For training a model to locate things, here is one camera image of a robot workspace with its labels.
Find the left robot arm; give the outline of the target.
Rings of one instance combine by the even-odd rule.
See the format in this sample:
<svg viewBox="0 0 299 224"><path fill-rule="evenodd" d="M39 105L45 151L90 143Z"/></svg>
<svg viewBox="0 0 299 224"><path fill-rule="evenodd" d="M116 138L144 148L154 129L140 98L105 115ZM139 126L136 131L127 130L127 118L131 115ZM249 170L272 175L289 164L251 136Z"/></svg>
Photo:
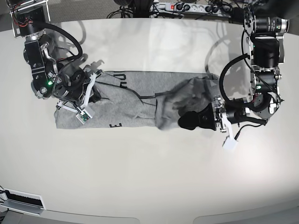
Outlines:
<svg viewBox="0 0 299 224"><path fill-rule="evenodd" d="M238 17L243 19L242 35L247 36L248 52L242 52L222 70L220 96L216 96L204 110L181 116L178 120L181 128L216 130L220 126L222 131L226 131L230 125L243 122L253 127L267 124L282 103L278 83L281 79L279 65L285 59L283 37L298 6L297 0L257 0L240 10ZM240 61L250 69L250 101L229 99L224 90L226 73Z"/></svg>

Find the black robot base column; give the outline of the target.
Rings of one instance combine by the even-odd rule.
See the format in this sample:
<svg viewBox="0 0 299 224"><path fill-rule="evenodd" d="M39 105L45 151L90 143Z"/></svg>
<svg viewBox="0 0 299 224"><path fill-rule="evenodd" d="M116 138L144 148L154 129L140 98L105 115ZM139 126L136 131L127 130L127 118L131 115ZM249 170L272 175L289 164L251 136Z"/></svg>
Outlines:
<svg viewBox="0 0 299 224"><path fill-rule="evenodd" d="M150 8L152 5L151 0L134 0L135 4L135 18L149 18L150 17Z"/></svg>

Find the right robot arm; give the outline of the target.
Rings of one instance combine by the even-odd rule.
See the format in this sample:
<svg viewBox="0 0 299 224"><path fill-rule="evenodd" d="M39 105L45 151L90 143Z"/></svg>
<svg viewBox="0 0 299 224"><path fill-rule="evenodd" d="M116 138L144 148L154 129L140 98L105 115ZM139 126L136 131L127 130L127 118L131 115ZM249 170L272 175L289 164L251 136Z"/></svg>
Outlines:
<svg viewBox="0 0 299 224"><path fill-rule="evenodd" d="M92 86L88 72L73 64L83 58L80 43L62 28L50 23L49 6L46 0L6 1L12 19L15 37L24 37L23 56L31 68L31 88L35 96L42 99L58 98L64 102L80 105L84 100L97 102L100 93ZM57 58L53 38L46 30L55 31L67 38L77 53Z"/></svg>

